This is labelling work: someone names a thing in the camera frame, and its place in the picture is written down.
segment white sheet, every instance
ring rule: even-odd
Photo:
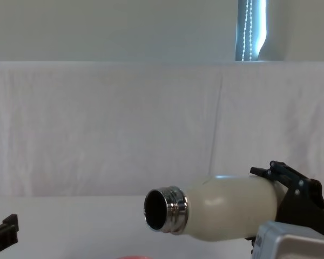
[[[216,136],[212,174],[277,160],[324,187],[324,63],[226,67]]]
[[[144,195],[270,160],[324,186],[324,63],[0,63],[0,196]]]
[[[132,195],[209,173],[216,66],[0,63],[0,196]]]

